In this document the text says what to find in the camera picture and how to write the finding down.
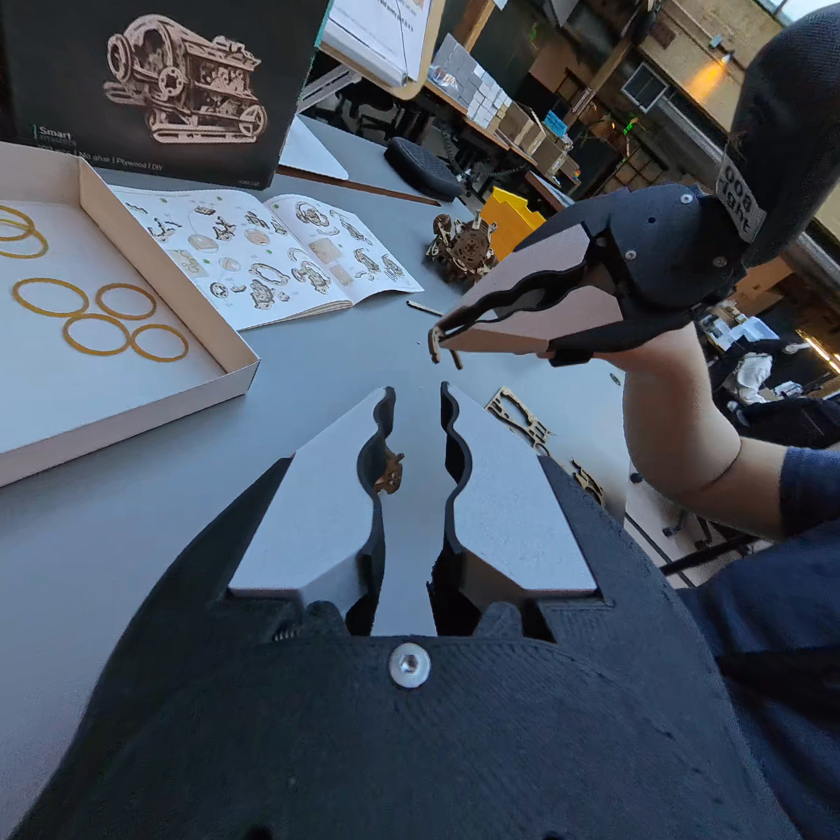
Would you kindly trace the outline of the white cardboard box tray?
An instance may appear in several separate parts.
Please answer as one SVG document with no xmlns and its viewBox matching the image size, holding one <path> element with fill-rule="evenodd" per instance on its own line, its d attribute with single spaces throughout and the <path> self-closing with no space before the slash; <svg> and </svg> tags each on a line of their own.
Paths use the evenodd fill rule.
<svg viewBox="0 0 840 840">
<path fill-rule="evenodd" d="M 258 356 L 79 157 L 2 143 L 1 200 L 82 208 L 190 333 L 179 364 L 90 359 L 2 315 L 2 486 L 247 393 Z"/>
</svg>

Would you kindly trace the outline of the white paper sheet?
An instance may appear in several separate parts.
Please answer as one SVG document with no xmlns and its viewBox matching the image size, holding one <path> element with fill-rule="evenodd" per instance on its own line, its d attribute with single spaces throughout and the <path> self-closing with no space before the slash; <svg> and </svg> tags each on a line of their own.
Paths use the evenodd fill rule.
<svg viewBox="0 0 840 840">
<path fill-rule="evenodd" d="M 302 118 L 295 116 L 278 161 L 279 166 L 346 182 L 350 176 Z"/>
</svg>

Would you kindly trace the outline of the white paper pad board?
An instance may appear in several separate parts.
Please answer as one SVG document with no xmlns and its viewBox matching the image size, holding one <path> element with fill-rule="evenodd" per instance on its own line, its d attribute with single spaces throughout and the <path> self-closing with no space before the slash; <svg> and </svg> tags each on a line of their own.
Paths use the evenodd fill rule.
<svg viewBox="0 0 840 840">
<path fill-rule="evenodd" d="M 331 2 L 318 47 L 409 101 L 427 80 L 444 8 L 444 1 Z"/>
</svg>

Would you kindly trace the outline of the wall window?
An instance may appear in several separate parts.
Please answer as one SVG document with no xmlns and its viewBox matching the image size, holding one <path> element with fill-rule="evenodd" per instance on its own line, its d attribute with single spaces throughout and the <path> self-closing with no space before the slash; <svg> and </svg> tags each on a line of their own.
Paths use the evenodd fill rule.
<svg viewBox="0 0 840 840">
<path fill-rule="evenodd" d="M 621 93 L 641 113 L 649 112 L 669 89 L 669 83 L 648 63 L 641 63 L 621 87 Z"/>
</svg>

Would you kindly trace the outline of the black model kit box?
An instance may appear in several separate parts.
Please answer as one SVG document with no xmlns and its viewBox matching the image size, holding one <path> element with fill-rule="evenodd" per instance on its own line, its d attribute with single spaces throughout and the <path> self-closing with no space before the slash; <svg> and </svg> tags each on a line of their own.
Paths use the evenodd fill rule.
<svg viewBox="0 0 840 840">
<path fill-rule="evenodd" d="M 5 1 L 19 139 L 95 167 L 265 189 L 326 1 Z"/>
</svg>

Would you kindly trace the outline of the laser-cut wooden parts sheet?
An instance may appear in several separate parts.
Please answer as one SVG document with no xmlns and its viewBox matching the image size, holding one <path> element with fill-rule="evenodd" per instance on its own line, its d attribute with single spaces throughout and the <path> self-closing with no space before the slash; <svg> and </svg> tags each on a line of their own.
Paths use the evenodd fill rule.
<svg viewBox="0 0 840 840">
<path fill-rule="evenodd" d="M 550 449 L 553 432 L 509 388 L 502 386 L 489 400 L 485 410 L 523 439 L 537 455 L 557 460 Z M 585 493 L 606 508 L 603 487 L 578 461 L 572 458 L 563 468 Z"/>
</svg>

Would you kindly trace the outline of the curved wooden model part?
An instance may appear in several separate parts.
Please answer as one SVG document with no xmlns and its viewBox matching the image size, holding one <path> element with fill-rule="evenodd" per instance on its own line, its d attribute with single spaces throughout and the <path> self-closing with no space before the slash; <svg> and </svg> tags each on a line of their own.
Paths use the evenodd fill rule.
<svg viewBox="0 0 840 840">
<path fill-rule="evenodd" d="M 450 354 L 452 361 L 457 371 L 464 370 L 464 363 L 461 360 L 459 352 L 452 348 L 441 347 L 441 342 L 446 338 L 445 331 L 438 325 L 432 327 L 427 335 L 427 347 L 430 354 L 431 361 L 434 364 L 440 364 L 442 360 L 442 352 Z"/>
</svg>

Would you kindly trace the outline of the white cloth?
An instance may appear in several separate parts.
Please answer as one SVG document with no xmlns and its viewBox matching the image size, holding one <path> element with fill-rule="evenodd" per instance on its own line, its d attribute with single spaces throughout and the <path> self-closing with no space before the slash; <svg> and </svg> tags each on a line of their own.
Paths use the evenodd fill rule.
<svg viewBox="0 0 840 840">
<path fill-rule="evenodd" d="M 731 373 L 728 389 L 743 405 L 766 403 L 761 391 L 770 378 L 774 357 L 769 353 L 746 353 Z"/>
</svg>

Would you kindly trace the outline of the white instruction booklet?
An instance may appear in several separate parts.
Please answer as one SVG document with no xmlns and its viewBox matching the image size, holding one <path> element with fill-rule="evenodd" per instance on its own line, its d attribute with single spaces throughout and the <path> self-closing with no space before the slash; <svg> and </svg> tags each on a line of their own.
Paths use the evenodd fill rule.
<svg viewBox="0 0 840 840">
<path fill-rule="evenodd" d="M 356 215 L 315 198 L 111 189 L 238 332 L 424 291 Z"/>
</svg>

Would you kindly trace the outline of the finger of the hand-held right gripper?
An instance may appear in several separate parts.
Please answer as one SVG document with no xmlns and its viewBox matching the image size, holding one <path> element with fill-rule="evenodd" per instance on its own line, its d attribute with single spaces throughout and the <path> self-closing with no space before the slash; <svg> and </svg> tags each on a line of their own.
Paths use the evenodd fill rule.
<svg viewBox="0 0 840 840">
<path fill-rule="evenodd" d="M 439 320 L 445 332 L 464 332 L 478 321 L 498 322 L 513 312 L 540 311 L 585 283 L 591 240 L 581 225 L 514 251 L 480 279 Z"/>
<path fill-rule="evenodd" d="M 552 340 L 621 322 L 618 300 L 606 291 L 582 286 L 540 311 L 516 311 L 498 322 L 478 321 L 460 335 L 438 338 L 446 351 L 538 354 Z"/>
</svg>

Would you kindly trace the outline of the person's dark blue clothing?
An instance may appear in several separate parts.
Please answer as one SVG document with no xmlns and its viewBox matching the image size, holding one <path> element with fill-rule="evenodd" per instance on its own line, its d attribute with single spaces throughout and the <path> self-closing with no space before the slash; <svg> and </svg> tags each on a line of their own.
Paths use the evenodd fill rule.
<svg viewBox="0 0 840 840">
<path fill-rule="evenodd" d="M 803 838 L 839 838 L 839 459 L 791 448 L 784 540 L 681 599 L 765 780 Z"/>
</svg>

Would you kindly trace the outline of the black cushion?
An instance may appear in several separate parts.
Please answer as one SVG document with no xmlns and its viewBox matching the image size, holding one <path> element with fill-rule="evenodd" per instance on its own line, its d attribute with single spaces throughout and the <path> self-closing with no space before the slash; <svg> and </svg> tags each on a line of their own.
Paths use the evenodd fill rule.
<svg viewBox="0 0 840 840">
<path fill-rule="evenodd" d="M 428 197 L 451 203 L 464 195 L 463 186 L 447 165 L 410 140 L 390 139 L 384 157 L 408 185 Z"/>
</svg>

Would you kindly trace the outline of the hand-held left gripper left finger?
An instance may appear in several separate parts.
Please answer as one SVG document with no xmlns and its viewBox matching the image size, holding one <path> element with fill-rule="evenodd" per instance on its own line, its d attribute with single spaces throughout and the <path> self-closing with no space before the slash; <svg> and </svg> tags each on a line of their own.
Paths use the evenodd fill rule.
<svg viewBox="0 0 840 840">
<path fill-rule="evenodd" d="M 346 621 L 370 621 L 385 563 L 379 489 L 396 394 L 375 389 L 299 448 L 228 584 L 232 595 L 275 597 L 304 610 L 334 605 Z"/>
</svg>

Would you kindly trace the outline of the brown wooden strip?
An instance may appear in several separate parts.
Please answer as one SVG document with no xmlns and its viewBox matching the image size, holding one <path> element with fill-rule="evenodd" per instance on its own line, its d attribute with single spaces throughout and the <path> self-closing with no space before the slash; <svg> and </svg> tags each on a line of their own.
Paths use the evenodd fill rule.
<svg viewBox="0 0 840 840">
<path fill-rule="evenodd" d="M 393 190 L 387 187 L 377 185 L 366 185 L 363 183 L 354 182 L 352 180 L 341 180 L 335 177 L 331 177 L 329 175 L 321 175 L 318 173 L 303 171 L 283 164 L 278 165 L 278 167 L 276 168 L 276 174 L 293 177 L 298 180 L 303 180 L 307 182 L 316 182 L 329 186 L 342 187 L 344 189 L 353 190 L 360 193 L 387 196 L 390 198 L 420 203 L 427 206 L 442 206 L 441 202 L 439 202 L 437 199 L 419 193 L 410 193 L 404 190 Z"/>
</svg>

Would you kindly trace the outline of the small wooden model subassembly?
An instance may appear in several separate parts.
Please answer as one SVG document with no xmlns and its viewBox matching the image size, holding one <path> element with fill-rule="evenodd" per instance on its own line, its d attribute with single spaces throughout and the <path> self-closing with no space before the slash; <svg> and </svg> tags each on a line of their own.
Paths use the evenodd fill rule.
<svg viewBox="0 0 840 840">
<path fill-rule="evenodd" d="M 374 483 L 374 491 L 377 495 L 385 493 L 390 496 L 396 493 L 403 480 L 404 454 L 396 454 L 385 446 L 385 468 L 380 477 Z"/>
</svg>

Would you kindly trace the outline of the stack of white boxes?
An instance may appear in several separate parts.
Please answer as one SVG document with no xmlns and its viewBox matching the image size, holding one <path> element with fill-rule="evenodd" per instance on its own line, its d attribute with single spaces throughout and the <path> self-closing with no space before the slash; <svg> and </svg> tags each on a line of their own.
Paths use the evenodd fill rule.
<svg viewBox="0 0 840 840">
<path fill-rule="evenodd" d="M 446 34 L 437 49 L 427 80 L 489 133 L 498 131 L 511 105 L 504 88 L 452 34 Z"/>
</svg>

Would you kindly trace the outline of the person's right forearm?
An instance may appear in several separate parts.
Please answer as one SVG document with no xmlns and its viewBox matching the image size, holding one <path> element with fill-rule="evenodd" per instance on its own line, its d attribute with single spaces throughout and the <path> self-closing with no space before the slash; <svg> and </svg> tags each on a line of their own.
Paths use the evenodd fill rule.
<svg viewBox="0 0 840 840">
<path fill-rule="evenodd" d="M 625 374 L 626 447 L 646 482 L 701 518 L 781 540 L 786 448 L 741 437 L 717 408 L 695 325 L 607 359 Z"/>
</svg>

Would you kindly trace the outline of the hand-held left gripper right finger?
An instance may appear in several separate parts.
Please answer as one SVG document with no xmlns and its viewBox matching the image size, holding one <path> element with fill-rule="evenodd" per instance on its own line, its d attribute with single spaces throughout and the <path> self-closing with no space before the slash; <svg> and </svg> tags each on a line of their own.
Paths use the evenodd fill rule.
<svg viewBox="0 0 840 840">
<path fill-rule="evenodd" d="M 524 634 L 549 634 L 539 604 L 597 585 L 537 453 L 455 385 L 440 386 L 445 467 L 455 482 L 429 582 L 438 634 L 472 634 L 496 603 Z"/>
</svg>

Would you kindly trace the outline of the yellow plastic bin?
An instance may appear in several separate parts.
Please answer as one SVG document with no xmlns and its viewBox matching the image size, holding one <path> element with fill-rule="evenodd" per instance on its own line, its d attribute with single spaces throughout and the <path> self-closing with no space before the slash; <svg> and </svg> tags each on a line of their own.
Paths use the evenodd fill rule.
<svg viewBox="0 0 840 840">
<path fill-rule="evenodd" d="M 543 215 L 529 208 L 526 198 L 498 186 L 493 187 L 479 215 L 489 226 L 496 226 L 490 235 L 490 245 L 499 261 L 507 258 L 545 222 Z"/>
</svg>

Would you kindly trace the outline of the group of yellow rubber bands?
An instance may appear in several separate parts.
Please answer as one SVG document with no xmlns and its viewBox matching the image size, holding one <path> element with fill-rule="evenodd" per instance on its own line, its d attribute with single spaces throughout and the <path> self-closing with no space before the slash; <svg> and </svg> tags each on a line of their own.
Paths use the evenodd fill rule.
<svg viewBox="0 0 840 840">
<path fill-rule="evenodd" d="M 80 207 L 2 201 L 2 315 L 96 360 L 189 358 L 190 333 Z"/>
</svg>

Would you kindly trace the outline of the cardboard box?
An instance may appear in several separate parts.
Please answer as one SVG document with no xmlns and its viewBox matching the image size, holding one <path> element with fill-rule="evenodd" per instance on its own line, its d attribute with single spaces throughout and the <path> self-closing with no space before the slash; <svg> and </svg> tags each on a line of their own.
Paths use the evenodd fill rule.
<svg viewBox="0 0 840 840">
<path fill-rule="evenodd" d="M 535 111 L 516 102 L 507 106 L 498 132 L 514 151 L 522 152 L 542 175 L 557 175 L 567 162 L 573 142 L 565 124 L 550 114 L 540 120 Z"/>
</svg>

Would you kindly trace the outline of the large wooden gear model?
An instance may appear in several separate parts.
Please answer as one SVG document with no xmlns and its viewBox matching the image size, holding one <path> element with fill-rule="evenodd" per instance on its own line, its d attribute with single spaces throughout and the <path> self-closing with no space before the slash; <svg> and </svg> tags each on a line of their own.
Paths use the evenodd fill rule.
<svg viewBox="0 0 840 840">
<path fill-rule="evenodd" d="M 468 222 L 437 215 L 433 221 L 434 238 L 425 257 L 443 263 L 448 281 L 472 287 L 499 265 L 491 243 L 496 230 L 497 223 L 488 223 L 479 214 Z"/>
</svg>

